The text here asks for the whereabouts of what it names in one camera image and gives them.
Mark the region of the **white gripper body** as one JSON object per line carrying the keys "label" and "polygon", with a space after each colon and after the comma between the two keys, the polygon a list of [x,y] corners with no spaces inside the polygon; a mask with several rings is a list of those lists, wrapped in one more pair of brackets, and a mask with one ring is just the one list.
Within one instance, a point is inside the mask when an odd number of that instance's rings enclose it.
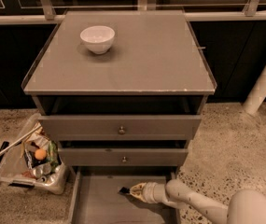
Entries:
{"label": "white gripper body", "polygon": [[146,203],[165,203],[167,201],[165,185],[147,182],[143,187],[143,197]]}

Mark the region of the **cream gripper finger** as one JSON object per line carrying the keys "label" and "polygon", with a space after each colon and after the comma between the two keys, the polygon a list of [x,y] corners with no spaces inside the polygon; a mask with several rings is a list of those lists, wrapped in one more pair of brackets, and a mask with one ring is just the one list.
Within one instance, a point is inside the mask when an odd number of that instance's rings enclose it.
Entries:
{"label": "cream gripper finger", "polygon": [[144,198],[143,194],[142,193],[132,193],[131,192],[131,195],[136,198],[137,200],[139,201],[142,201],[143,203],[146,203],[147,200]]}
{"label": "cream gripper finger", "polygon": [[136,184],[136,185],[130,187],[130,193],[141,192],[145,185],[146,185],[146,183],[139,183],[139,184]]}

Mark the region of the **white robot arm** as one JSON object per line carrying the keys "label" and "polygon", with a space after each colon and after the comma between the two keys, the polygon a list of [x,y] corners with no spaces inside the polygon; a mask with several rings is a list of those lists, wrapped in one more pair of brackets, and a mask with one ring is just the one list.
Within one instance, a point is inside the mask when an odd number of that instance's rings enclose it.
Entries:
{"label": "white robot arm", "polygon": [[144,203],[163,203],[175,209],[186,203],[213,224],[266,224],[266,197],[252,189],[237,191],[228,205],[203,196],[178,179],[166,184],[139,183],[129,188],[129,194]]}

